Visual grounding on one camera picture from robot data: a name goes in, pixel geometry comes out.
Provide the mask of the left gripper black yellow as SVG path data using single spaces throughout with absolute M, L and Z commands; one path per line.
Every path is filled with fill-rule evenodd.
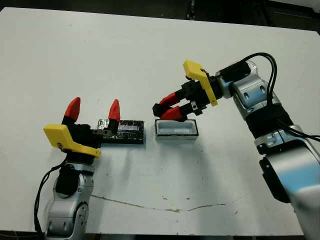
M 112 131 L 117 131 L 120 120 L 120 104 L 115 99 L 108 115 L 108 129 L 91 129 L 87 124 L 74 124 L 80 114 L 81 98 L 74 98 L 64 113 L 62 124 L 47 124 L 43 130 L 50 144 L 66 153 L 70 163 L 93 164 L 101 156 L 100 147 Z

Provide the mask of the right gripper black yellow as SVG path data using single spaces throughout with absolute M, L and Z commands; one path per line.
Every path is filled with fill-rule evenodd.
M 185 121 L 188 114 L 201 115 L 207 105 L 214 107 L 223 97 L 217 78 L 210 76 L 201 64 L 186 60 L 183 68 L 188 81 L 181 86 L 182 89 L 164 97 L 159 104 L 171 107 L 183 99 L 189 103 L 168 109 L 161 115 L 161 120 Z

